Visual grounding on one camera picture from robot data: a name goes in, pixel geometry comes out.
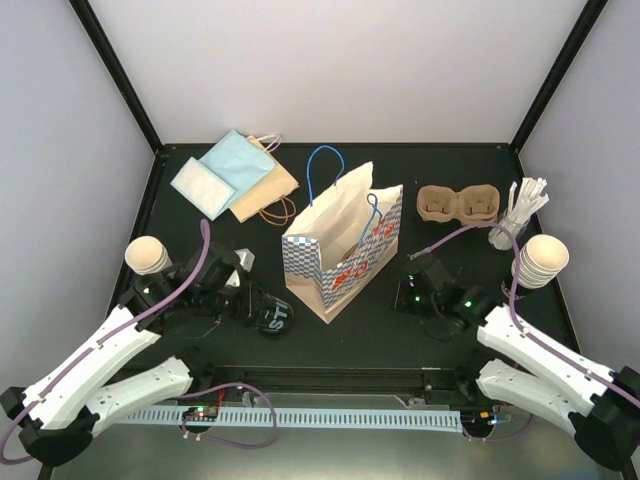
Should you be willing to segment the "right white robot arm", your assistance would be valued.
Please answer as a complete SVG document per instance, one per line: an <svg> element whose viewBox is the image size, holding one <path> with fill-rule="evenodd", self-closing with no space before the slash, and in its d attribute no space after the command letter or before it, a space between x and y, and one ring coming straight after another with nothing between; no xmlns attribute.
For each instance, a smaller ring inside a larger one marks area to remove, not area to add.
<svg viewBox="0 0 640 480"><path fill-rule="evenodd" d="M512 404L567 432L599 465L622 471L639 446L639 374L615 371L570 350L478 286L456 282L434 256L404 268L393 307L419 317L426 335L451 341L470 332L498 357L467 363L457 396Z"/></svg>

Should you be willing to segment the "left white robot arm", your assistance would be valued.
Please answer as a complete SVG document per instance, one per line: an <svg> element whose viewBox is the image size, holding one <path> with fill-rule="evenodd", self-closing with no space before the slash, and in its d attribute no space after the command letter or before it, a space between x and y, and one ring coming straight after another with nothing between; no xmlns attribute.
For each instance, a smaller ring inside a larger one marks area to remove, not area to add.
<svg viewBox="0 0 640 480"><path fill-rule="evenodd" d="M10 387L1 407L26 454L56 467L79 456L115 422L170 399L202 399L227 386L197 346L172 348L159 364L124 379L133 357L192 323L232 321L267 337L284 334L291 307L250 279L254 255L212 245L188 263L138 276L102 325L63 363L28 387Z"/></svg>

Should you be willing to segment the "black printed coffee cup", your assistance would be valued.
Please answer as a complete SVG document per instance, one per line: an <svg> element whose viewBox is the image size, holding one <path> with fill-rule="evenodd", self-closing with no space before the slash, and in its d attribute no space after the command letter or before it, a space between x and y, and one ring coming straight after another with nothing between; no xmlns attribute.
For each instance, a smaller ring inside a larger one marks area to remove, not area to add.
<svg viewBox="0 0 640 480"><path fill-rule="evenodd" d="M284 335L294 320L292 307L277 297L265 297L257 316L256 326L267 337Z"/></svg>

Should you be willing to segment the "checkered pastry paper bag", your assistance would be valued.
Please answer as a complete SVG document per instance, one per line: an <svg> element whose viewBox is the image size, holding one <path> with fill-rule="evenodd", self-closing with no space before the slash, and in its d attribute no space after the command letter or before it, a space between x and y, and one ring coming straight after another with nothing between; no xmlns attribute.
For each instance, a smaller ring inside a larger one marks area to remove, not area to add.
<svg viewBox="0 0 640 480"><path fill-rule="evenodd" d="M340 170L316 195L312 164L331 151ZM286 287L324 323L331 323L397 254L404 187L374 189L372 162L349 172L339 151L317 147L306 165L309 203L281 237ZM341 257L355 243L357 250Z"/></svg>

